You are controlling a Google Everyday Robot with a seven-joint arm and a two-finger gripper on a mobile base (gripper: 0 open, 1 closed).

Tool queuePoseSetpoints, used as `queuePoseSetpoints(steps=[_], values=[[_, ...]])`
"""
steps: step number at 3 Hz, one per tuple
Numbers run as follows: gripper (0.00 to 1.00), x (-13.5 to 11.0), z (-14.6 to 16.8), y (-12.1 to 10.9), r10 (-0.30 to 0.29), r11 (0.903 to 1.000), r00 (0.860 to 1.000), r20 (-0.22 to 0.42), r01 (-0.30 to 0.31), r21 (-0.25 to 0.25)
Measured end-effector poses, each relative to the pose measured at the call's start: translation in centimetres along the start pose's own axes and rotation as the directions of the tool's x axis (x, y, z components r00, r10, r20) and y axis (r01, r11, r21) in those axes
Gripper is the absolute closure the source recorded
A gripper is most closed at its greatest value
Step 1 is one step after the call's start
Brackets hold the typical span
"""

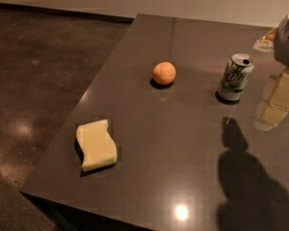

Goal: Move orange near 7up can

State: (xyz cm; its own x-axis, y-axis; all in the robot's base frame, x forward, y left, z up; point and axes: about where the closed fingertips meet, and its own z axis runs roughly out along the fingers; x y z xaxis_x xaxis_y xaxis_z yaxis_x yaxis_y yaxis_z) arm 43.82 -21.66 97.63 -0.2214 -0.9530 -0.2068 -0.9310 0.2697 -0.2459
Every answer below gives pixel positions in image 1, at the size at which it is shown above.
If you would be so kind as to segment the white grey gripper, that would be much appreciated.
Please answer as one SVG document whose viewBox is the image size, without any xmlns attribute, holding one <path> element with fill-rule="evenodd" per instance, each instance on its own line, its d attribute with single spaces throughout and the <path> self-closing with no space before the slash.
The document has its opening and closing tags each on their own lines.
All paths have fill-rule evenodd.
<svg viewBox="0 0 289 231">
<path fill-rule="evenodd" d="M 274 50 L 275 59 L 289 66 L 289 13 L 280 21 L 277 28 L 271 29 L 258 39 L 253 48 L 260 52 Z M 289 68 L 278 76 L 271 75 L 259 102 L 254 126 L 260 131 L 271 131 L 289 113 Z"/>
</svg>

